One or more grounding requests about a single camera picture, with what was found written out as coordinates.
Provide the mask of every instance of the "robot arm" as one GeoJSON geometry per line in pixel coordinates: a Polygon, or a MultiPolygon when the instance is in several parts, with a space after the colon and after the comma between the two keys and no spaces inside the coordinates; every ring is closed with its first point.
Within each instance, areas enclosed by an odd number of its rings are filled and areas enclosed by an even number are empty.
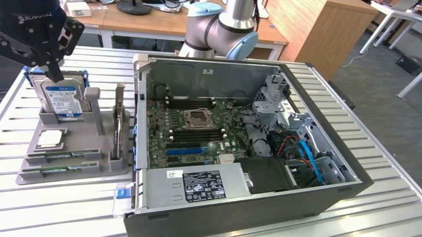
{"type": "Polygon", "coordinates": [[[223,11],[215,3],[193,3],[179,56],[213,58],[216,51],[228,59],[243,60],[257,43],[252,17],[253,11],[255,16],[259,15],[255,5],[255,0],[228,0],[223,11]]]}
{"type": "Polygon", "coordinates": [[[0,1],[0,56],[38,66],[53,82],[62,80],[62,57],[72,54],[82,31],[84,25],[65,16],[58,0],[0,1]]]}

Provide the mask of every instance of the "warning label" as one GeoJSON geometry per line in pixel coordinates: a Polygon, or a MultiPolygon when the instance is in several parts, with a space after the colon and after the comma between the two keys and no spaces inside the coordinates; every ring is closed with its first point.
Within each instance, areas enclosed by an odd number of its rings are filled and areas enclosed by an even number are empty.
{"type": "Polygon", "coordinates": [[[217,170],[183,174],[183,184],[188,202],[225,198],[217,170]]]}

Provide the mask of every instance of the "blue pcie slot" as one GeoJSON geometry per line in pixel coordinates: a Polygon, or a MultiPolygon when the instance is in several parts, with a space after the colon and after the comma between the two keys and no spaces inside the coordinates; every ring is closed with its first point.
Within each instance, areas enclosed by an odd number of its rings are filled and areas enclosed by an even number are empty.
{"type": "Polygon", "coordinates": [[[192,148],[192,149],[180,149],[180,150],[167,150],[165,155],[176,156],[176,155],[197,155],[205,153],[205,147],[192,148]]]}

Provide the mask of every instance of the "blue hard drive label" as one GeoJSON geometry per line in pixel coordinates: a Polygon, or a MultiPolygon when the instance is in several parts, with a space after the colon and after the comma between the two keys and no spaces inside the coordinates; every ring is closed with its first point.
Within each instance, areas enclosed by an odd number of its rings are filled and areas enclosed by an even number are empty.
{"type": "Polygon", "coordinates": [[[73,86],[46,86],[45,90],[53,111],[60,117],[81,116],[80,102],[74,98],[77,91],[73,86]]]}

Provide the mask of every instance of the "slatted table surface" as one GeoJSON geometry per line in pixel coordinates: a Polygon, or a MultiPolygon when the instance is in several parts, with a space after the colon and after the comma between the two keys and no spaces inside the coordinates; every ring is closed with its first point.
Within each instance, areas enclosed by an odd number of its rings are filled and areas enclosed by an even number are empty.
{"type": "MultiPolygon", "coordinates": [[[[77,47],[61,67],[62,70],[88,70],[90,86],[101,89],[100,107],[104,110],[112,107],[116,83],[125,83],[124,105],[130,116],[134,110],[130,64],[134,53],[130,50],[77,47]]],[[[374,185],[316,217],[221,236],[420,235],[419,187],[317,73],[304,64],[287,65],[370,174],[374,185]]],[[[295,94],[292,100],[299,110],[304,110],[295,94]]],[[[116,184],[129,182],[129,174],[16,185],[16,173],[37,124],[38,108],[34,91],[20,74],[0,104],[0,237],[125,236],[122,220],[113,218],[110,209],[116,184]]]]}

